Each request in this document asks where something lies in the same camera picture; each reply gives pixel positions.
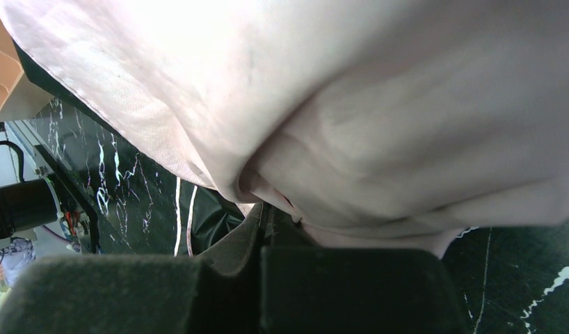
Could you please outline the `black and pink folding umbrella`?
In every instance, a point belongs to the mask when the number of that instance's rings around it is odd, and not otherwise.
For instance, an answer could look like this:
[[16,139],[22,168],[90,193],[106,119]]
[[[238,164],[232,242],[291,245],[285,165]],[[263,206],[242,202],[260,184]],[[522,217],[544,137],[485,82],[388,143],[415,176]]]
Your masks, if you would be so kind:
[[0,1],[176,176],[324,246],[437,256],[569,219],[569,1]]

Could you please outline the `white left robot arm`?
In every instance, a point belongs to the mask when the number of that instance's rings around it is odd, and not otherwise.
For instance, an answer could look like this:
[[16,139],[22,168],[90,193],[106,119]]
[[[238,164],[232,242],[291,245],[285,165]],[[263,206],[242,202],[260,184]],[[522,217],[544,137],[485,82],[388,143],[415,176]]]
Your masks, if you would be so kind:
[[53,223],[62,216],[53,184],[46,178],[0,187],[0,239]]

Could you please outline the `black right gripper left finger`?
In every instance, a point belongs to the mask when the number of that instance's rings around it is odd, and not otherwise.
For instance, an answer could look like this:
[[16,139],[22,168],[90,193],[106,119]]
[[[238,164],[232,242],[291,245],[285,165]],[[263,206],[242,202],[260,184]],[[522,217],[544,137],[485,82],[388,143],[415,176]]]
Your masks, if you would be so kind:
[[76,255],[29,267],[0,333],[256,333],[264,206],[195,257]]

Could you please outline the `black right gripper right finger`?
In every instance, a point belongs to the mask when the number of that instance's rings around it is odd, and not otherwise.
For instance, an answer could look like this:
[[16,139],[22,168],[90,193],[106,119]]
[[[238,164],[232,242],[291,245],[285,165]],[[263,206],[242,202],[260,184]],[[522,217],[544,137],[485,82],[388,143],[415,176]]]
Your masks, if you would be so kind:
[[467,333],[456,289],[425,250],[318,246],[263,205],[262,333]]

